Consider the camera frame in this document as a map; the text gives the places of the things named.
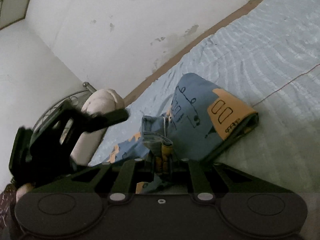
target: bed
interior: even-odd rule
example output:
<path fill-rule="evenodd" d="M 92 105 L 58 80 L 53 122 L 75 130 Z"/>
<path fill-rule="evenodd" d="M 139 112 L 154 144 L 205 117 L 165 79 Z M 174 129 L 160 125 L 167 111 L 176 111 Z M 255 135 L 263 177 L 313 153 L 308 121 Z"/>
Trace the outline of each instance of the bed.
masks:
<path fill-rule="evenodd" d="M 259 112 L 258 127 L 217 161 L 300 194 L 308 217 L 301 235 L 320 239 L 320 0 L 263 0 L 189 53 L 128 106 L 89 165 L 130 138 L 143 115 L 159 116 L 185 73 L 196 73 Z"/>

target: black marker drawing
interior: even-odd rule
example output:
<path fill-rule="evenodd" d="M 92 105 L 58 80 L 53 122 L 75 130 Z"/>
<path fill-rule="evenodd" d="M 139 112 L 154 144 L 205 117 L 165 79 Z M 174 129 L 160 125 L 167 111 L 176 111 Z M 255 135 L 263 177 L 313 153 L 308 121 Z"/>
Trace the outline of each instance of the black marker drawing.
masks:
<path fill-rule="evenodd" d="M 209 134 L 215 133 L 215 132 L 217 132 L 217 131 L 216 131 L 216 129 L 212 126 L 211 129 L 210 129 L 210 131 L 209 131 L 204 137 L 207 138 Z"/>
<path fill-rule="evenodd" d="M 219 100 L 218 102 L 216 102 L 215 104 L 214 104 L 214 106 L 211 108 L 211 112 L 213 113 L 213 114 L 217 114 L 221 109 L 222 109 L 222 107 L 224 107 L 225 106 L 225 101 L 223 101 L 223 100 Z M 223 111 L 222 111 L 222 113 L 221 114 L 219 114 L 219 117 L 218 117 L 218 122 L 220 123 L 220 124 L 222 124 L 222 122 L 224 121 L 224 120 L 226 120 L 231 114 L 233 113 L 233 110 L 230 108 L 230 107 L 226 107 Z"/>
<path fill-rule="evenodd" d="M 193 110 L 195 111 L 195 114 L 194 116 L 189 116 L 187 115 L 187 118 L 189 120 L 189 122 L 191 123 L 192 127 L 193 128 L 196 128 L 198 125 L 200 125 L 200 118 L 199 118 L 199 114 L 198 114 L 198 111 L 196 110 L 196 108 L 193 106 L 193 104 L 196 102 L 196 98 L 192 98 L 191 100 L 189 100 L 187 98 L 187 96 L 184 94 L 184 92 L 186 91 L 186 88 L 185 87 L 182 87 L 180 89 L 179 86 L 176 87 L 176 89 L 179 90 L 179 92 L 184 96 L 184 98 L 190 103 L 190 105 L 192 106 Z"/>
<path fill-rule="evenodd" d="M 177 126 L 176 126 L 176 124 L 174 123 L 174 121 L 172 119 L 171 119 L 171 123 L 173 123 L 174 128 L 177 130 Z"/>
<path fill-rule="evenodd" d="M 174 110 L 173 110 L 173 117 L 175 117 L 181 110 L 181 106 L 177 106 Z"/>
<path fill-rule="evenodd" d="M 180 122 L 180 120 L 182 119 L 183 116 L 184 116 L 184 113 L 182 115 L 180 115 L 180 117 L 178 118 L 177 122 Z"/>

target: white wall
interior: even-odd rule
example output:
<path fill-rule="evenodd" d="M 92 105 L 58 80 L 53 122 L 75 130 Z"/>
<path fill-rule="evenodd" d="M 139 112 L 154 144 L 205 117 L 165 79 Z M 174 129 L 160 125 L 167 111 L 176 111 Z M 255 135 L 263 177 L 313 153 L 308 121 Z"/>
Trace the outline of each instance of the white wall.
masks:
<path fill-rule="evenodd" d="M 8 164 L 18 128 L 33 127 L 51 104 L 82 89 L 24 20 L 0 31 L 0 191 L 11 179 Z"/>
<path fill-rule="evenodd" d="M 249 0 L 31 0 L 26 20 L 82 81 L 126 96 Z"/>

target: wall stain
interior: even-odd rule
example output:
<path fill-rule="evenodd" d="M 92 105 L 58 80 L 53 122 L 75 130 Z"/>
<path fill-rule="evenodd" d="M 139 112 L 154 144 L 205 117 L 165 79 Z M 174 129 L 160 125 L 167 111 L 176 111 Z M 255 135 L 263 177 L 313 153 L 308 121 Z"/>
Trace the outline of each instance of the wall stain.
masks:
<path fill-rule="evenodd" d="M 165 39 L 165 37 L 156 38 L 156 39 L 155 39 L 155 41 L 159 41 L 159 42 L 161 42 L 161 41 L 163 41 L 164 39 Z"/>
<path fill-rule="evenodd" d="M 115 29 L 115 26 L 112 23 L 110 23 L 110 32 L 112 32 L 114 29 Z"/>
<path fill-rule="evenodd" d="M 158 58 L 154 61 L 153 65 L 154 65 L 155 67 L 157 67 L 157 65 L 158 65 L 158 61 L 159 61 L 159 59 L 158 59 Z"/>
<path fill-rule="evenodd" d="M 243 61 L 240 62 L 240 73 L 243 75 Z"/>
<path fill-rule="evenodd" d="M 198 27 L 199 27 L 198 24 L 193 25 L 190 29 L 187 29 L 187 30 L 185 31 L 185 35 L 183 35 L 183 37 L 186 37 L 186 36 L 189 36 L 189 35 L 195 33 L 195 32 L 197 31 Z"/>
<path fill-rule="evenodd" d="M 159 58 L 158 68 L 166 63 L 170 58 L 174 57 L 182 49 L 184 49 L 190 42 L 194 40 L 194 35 L 183 36 L 182 34 L 177 35 L 175 33 L 166 35 L 166 42 L 161 44 L 163 51 L 166 53 L 162 54 Z"/>
<path fill-rule="evenodd" d="M 10 75 L 0 75 L 0 82 L 8 81 L 11 84 L 14 84 L 13 79 Z"/>

